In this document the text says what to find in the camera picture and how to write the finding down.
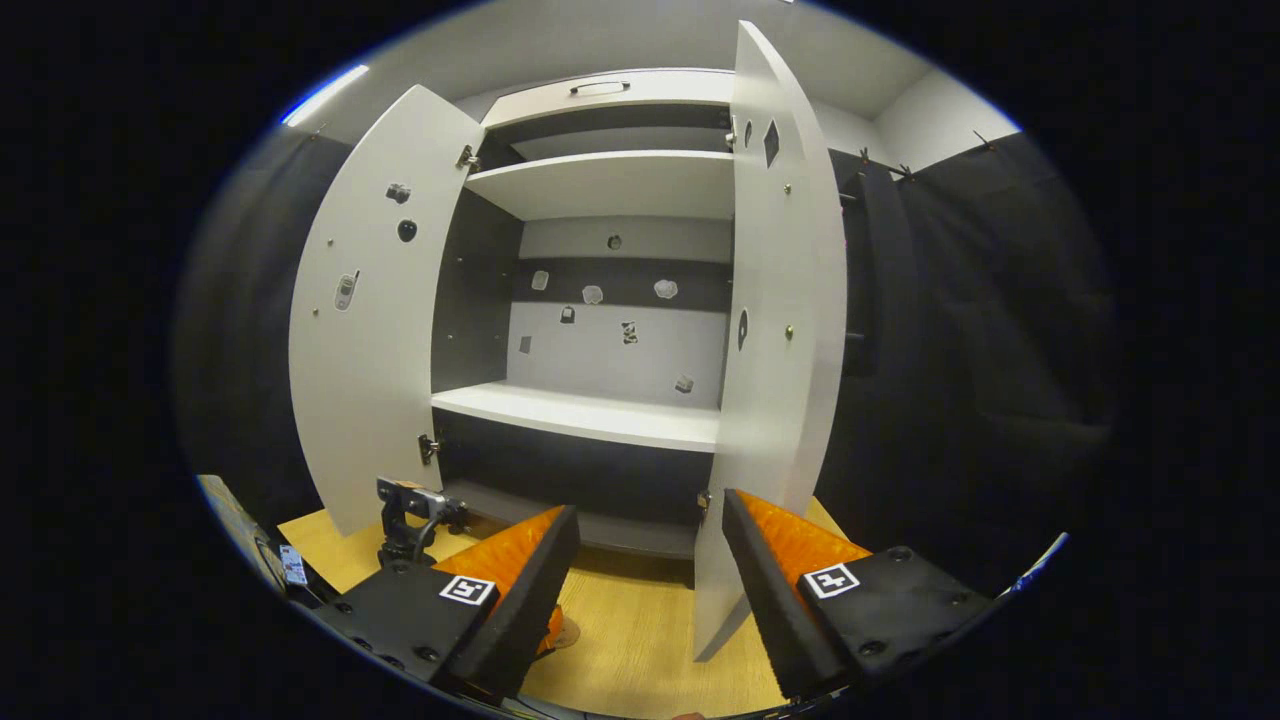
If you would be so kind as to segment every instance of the cabinet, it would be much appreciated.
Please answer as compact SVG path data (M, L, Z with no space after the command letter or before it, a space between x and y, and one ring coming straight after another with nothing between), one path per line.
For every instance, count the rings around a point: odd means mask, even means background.
M481 123L412 87L303 250L298 436L344 534L378 516L383 475L504 520L571 502L585 543L692 557L710 652L745 609L718 500L804 511L845 297L826 142L748 22L731 73L577 78Z

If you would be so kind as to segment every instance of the open cabinet door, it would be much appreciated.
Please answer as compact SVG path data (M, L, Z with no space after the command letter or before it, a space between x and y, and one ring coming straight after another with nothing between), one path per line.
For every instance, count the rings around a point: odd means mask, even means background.
M724 489L804 515L827 451L845 340L840 197L818 118L745 20L735 73L731 338L710 506L694 550L694 653L703 661L750 612L721 528Z
M483 137L411 87L352 150L311 224L289 315L289 389L312 482L343 536L378 523L379 475L440 489L436 460L419 447L419 436L435 438L435 286L470 170L460 154Z

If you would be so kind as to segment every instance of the wooden floor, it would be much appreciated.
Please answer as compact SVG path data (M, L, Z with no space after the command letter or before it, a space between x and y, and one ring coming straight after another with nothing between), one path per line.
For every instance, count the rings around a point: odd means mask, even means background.
M817 498L806 518L844 537ZM436 533L429 552L444 559L500 529L479 519L471 524L466 536ZM378 570L380 523L343 538L321 510L280 529L338 592ZM559 596L581 638L534 662L521 692L586 712L655 720L785 703L754 616L710 661L692 661L694 592L684 584L689 573L680 561L582 548Z

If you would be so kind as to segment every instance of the drawer handle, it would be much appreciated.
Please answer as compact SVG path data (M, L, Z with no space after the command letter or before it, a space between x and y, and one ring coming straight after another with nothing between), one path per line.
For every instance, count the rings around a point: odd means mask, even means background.
M600 82L588 82L588 83L573 86L573 87L568 88L568 94L570 95L577 95L579 88L581 88L581 87L591 87L593 85L621 85L622 90L620 90L618 92L622 92L622 91L626 91L626 90L631 90L631 81L628 81L628 79L602 79Z

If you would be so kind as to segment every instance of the orange foam pad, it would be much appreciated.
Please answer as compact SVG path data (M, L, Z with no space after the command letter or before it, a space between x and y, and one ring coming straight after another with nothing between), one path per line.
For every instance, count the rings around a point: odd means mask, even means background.
M740 489L733 491L746 505L746 511L751 514L755 525L760 528L773 560L786 577L791 592L796 594L800 605L808 610L804 597L796 588L800 575L852 562L870 556L870 551L859 547L845 538L824 530L805 520L800 515L783 510L772 502L767 502L751 493Z
M498 602L489 611L492 618L507 593L511 592L511 585L516 584L516 579L520 578L520 573L524 571L525 564L529 562L538 543L541 542L543 536L547 534L552 523L556 521L556 516L563 509L563 505L558 505L540 515L534 515L436 562L433 568L452 575L490 580L498 585L498 592L502 594L498 596ZM552 643L556 642L563 624L564 614L557 605L547 623L547 637L538 644L539 655L552 648Z

